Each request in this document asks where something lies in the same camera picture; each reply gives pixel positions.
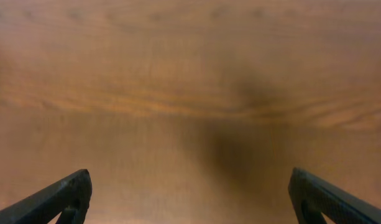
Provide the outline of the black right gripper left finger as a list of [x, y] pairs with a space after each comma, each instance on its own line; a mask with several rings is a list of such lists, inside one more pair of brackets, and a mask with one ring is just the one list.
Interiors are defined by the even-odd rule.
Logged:
[[83, 224], [90, 207], [90, 173], [80, 169], [35, 194], [0, 210], [0, 223]]

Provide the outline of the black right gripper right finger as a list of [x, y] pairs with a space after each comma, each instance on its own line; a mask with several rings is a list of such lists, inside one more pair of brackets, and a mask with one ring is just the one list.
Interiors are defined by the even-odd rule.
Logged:
[[288, 192], [301, 224], [381, 224], [381, 209], [299, 168], [294, 168]]

